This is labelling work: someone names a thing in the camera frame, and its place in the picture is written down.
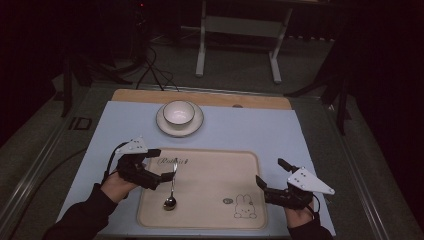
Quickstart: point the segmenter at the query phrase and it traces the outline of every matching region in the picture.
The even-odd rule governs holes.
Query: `bowl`
[[[163,108],[165,120],[174,128],[184,128],[190,124],[194,118],[194,108],[186,101],[173,101]]]

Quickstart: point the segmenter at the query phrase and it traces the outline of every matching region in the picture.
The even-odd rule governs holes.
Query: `metal spoon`
[[[171,185],[171,196],[165,200],[163,203],[163,209],[166,211],[174,210],[174,208],[177,206],[177,200],[174,198],[174,184],[175,184],[175,174],[177,173],[177,158],[174,162],[174,178],[172,179],[172,185]]]

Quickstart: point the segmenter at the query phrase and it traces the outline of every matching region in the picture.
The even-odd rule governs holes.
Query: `white table leg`
[[[278,34],[277,45],[275,46],[274,51],[269,52],[269,61],[271,64],[272,76],[276,84],[280,84],[282,82],[280,69],[278,67],[278,62],[277,62],[277,56],[278,56],[278,53],[280,52],[280,47],[281,47],[281,44],[283,43],[284,35],[286,33],[292,11],[293,9],[291,8],[287,10],[284,22],[281,24],[280,33]]]
[[[202,19],[200,21],[200,47],[197,57],[196,77],[203,77],[203,69],[205,67],[205,34],[206,34],[206,1],[202,3]]]

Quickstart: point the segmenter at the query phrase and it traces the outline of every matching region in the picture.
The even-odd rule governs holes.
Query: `person's arm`
[[[314,209],[313,201],[309,204]],[[293,210],[284,208],[287,220],[287,228],[293,240],[331,240],[330,231],[321,226],[319,213],[312,212],[308,208]]]
[[[93,239],[109,223],[109,215],[118,203],[137,185],[114,173],[102,186],[95,184],[85,202],[72,205],[62,219],[50,227],[43,240]]]

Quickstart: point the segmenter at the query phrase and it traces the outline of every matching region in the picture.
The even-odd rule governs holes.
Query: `saucer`
[[[190,103],[190,105],[193,106],[194,108],[194,117],[191,123],[188,124],[183,129],[175,129],[166,121],[165,117],[163,116],[163,109],[166,106],[165,104],[159,109],[158,113],[156,114],[156,123],[158,127],[160,128],[160,130],[162,130],[164,133],[171,135],[173,137],[185,137],[194,133],[195,131],[197,131],[197,129],[200,128],[200,126],[202,126],[202,123],[203,123],[202,109],[200,109],[199,106],[197,106],[196,104],[192,102],[189,102],[189,101],[187,102]]]

